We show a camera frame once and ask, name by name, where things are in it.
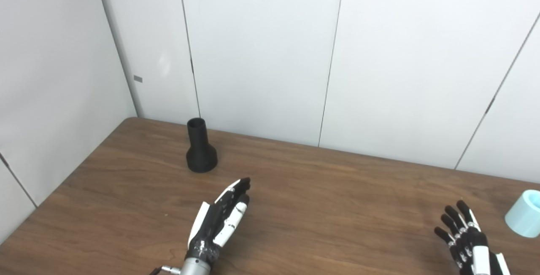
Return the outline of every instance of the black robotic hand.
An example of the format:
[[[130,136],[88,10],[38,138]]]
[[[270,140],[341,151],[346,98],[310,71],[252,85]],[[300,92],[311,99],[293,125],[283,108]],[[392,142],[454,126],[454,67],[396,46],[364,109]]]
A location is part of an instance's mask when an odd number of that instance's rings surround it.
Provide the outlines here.
[[[151,275],[166,271],[174,275],[208,275],[219,257],[221,248],[235,232],[249,204],[246,191],[249,178],[238,179],[229,185],[212,204],[203,202],[187,242],[187,253],[182,269],[163,266]]]
[[[440,227],[435,228],[435,234],[448,244],[459,274],[510,275],[505,256],[490,251],[488,238],[481,231],[473,211],[463,200],[457,202],[457,208],[464,217],[449,205],[444,209],[446,214],[440,216],[451,234]]]

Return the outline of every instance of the black vase-shaped object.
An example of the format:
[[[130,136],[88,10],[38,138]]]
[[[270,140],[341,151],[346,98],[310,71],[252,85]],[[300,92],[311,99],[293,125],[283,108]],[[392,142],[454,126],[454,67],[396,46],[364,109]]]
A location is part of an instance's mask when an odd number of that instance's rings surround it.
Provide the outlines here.
[[[187,122],[187,133],[191,147],[187,150],[187,167],[195,173],[206,173],[218,164],[216,149],[208,142],[206,122],[193,118]]]

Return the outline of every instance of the wooden table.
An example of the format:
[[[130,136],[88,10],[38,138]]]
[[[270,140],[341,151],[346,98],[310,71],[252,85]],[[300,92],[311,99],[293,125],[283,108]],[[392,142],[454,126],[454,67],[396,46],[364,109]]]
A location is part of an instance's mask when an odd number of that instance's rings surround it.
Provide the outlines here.
[[[147,275],[181,266],[202,201],[251,177],[249,208],[214,275],[457,275],[434,235],[464,198],[513,275],[540,274],[540,239],[505,212],[540,185],[210,131],[219,164],[187,169],[186,128],[122,123],[0,246],[2,275]]]

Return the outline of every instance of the white wall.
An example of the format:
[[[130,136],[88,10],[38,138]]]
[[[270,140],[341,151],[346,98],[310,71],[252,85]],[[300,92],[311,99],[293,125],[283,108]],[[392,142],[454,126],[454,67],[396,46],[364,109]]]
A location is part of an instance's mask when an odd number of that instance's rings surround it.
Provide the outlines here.
[[[104,2],[139,115],[183,124],[199,117],[181,0]]]
[[[342,0],[320,146],[454,168],[540,0]]]
[[[539,23],[457,169],[540,183]]]
[[[339,0],[184,0],[212,129],[316,146]]]
[[[32,202],[0,161],[0,244],[33,210]]]
[[[135,109],[101,0],[0,12],[0,152],[40,204]]]

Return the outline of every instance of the light blue cup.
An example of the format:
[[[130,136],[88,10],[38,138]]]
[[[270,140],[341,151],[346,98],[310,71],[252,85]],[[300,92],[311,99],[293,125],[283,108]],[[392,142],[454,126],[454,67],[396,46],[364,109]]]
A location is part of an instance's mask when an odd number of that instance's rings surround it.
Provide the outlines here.
[[[505,216],[507,225],[528,238],[540,235],[540,192],[524,191]]]

